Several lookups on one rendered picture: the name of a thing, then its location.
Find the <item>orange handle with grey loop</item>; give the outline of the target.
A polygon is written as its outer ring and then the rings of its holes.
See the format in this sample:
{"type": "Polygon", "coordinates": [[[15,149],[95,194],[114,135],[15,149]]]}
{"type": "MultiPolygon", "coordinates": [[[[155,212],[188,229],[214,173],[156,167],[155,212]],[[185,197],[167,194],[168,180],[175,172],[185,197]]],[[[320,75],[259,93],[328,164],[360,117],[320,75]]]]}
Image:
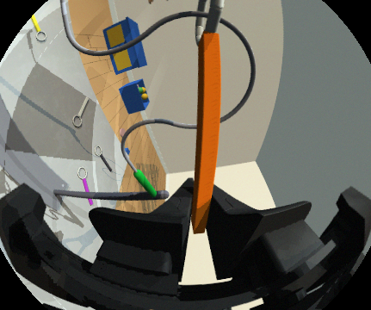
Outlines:
{"type": "Polygon", "coordinates": [[[210,0],[208,20],[203,31],[203,17],[195,18],[198,58],[198,125],[195,146],[195,192],[191,224],[193,233],[205,233],[210,200],[213,196],[217,147],[220,136],[220,36],[217,25],[224,0],[210,0]]]}

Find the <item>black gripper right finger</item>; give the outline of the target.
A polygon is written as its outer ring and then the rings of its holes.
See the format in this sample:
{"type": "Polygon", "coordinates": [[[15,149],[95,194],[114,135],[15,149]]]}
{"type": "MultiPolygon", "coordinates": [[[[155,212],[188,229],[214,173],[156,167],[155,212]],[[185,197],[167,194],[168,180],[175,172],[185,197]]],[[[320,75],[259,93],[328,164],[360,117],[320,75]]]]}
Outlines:
{"type": "Polygon", "coordinates": [[[256,210],[214,185],[206,231],[216,280],[232,278],[231,271],[260,235],[305,220],[310,209],[311,202],[301,201],[285,207],[256,210]]]}

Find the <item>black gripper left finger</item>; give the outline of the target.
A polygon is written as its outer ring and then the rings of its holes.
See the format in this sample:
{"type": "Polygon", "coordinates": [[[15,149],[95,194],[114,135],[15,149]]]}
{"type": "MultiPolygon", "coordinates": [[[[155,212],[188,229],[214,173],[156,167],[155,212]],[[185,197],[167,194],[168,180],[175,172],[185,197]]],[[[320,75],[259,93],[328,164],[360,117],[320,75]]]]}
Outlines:
{"type": "Polygon", "coordinates": [[[193,209],[195,180],[186,179],[162,206],[149,214],[105,207],[89,211],[89,220],[102,238],[123,245],[170,252],[172,271],[182,281],[193,209]]]}

